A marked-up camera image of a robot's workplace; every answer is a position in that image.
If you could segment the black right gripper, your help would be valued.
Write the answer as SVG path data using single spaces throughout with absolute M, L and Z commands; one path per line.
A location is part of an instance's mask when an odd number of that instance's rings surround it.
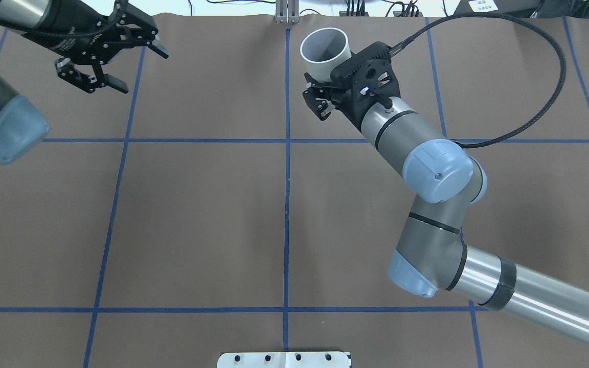
M 363 119 L 376 103 L 391 108 L 387 98 L 400 97 L 400 87 L 391 66 L 391 47 L 374 42 L 367 48 L 352 54 L 330 73 L 330 82 L 318 82 L 304 74 L 306 89 L 304 102 L 313 114 L 325 121 L 334 110 L 339 110 L 361 130 Z

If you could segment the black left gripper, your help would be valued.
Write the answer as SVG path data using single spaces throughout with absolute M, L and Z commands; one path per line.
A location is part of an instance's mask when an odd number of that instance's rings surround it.
M 104 16 L 82 1 L 51 1 L 38 28 L 21 35 L 56 52 L 59 78 L 67 82 L 101 82 L 127 94 L 128 84 L 103 71 L 103 66 L 123 49 L 147 47 L 164 59 L 166 47 L 157 40 L 154 19 L 128 1 L 113 3 Z

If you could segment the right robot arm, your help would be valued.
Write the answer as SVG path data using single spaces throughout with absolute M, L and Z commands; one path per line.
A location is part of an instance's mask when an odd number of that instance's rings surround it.
M 387 275 L 412 193 L 341 114 L 301 97 L 290 39 L 277 142 L 149 133 L 151 57 L 124 153 L 89 366 L 214 366 L 220 352 L 341 349 L 358 367 L 589 367 L 589 348 Z M 589 112 L 472 150 L 489 177 L 468 245 L 589 291 Z

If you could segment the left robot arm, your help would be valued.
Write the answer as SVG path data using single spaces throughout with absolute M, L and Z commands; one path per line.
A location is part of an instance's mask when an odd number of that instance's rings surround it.
M 85 93 L 127 84 L 103 71 L 124 49 L 147 47 L 169 57 L 157 25 L 129 1 L 116 1 L 103 15 L 82 1 L 0 1 L 0 26 L 58 54 L 57 76 Z M 50 126 L 34 105 L 0 76 L 0 165 L 9 165 L 37 146 Z

